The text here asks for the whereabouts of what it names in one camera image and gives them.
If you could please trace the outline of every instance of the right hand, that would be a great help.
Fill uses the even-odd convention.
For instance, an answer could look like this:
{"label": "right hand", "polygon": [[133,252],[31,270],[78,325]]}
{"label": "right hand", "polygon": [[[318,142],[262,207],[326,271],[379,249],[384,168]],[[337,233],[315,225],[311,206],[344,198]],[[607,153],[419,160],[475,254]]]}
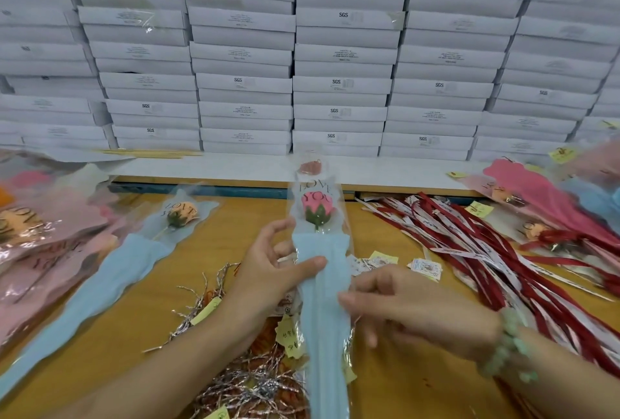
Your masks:
{"label": "right hand", "polygon": [[378,331],[385,330],[396,341],[422,338],[461,358],[484,362],[501,334],[498,313],[397,265],[355,277],[338,301],[353,319],[360,317],[372,348]]}

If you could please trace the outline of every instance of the left hand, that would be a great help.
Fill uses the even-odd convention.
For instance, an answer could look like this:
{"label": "left hand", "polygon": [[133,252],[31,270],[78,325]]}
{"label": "left hand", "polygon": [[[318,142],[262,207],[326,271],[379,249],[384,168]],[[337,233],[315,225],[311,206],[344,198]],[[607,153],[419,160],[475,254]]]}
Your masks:
{"label": "left hand", "polygon": [[245,254],[235,281],[216,310],[228,319],[238,321],[236,351],[244,352],[256,339],[267,317],[292,289],[304,280],[314,277],[325,265],[324,257],[314,257],[287,267],[278,267],[278,259],[295,251],[292,241],[272,245],[274,236],[294,228],[295,219],[288,218],[269,223]]}

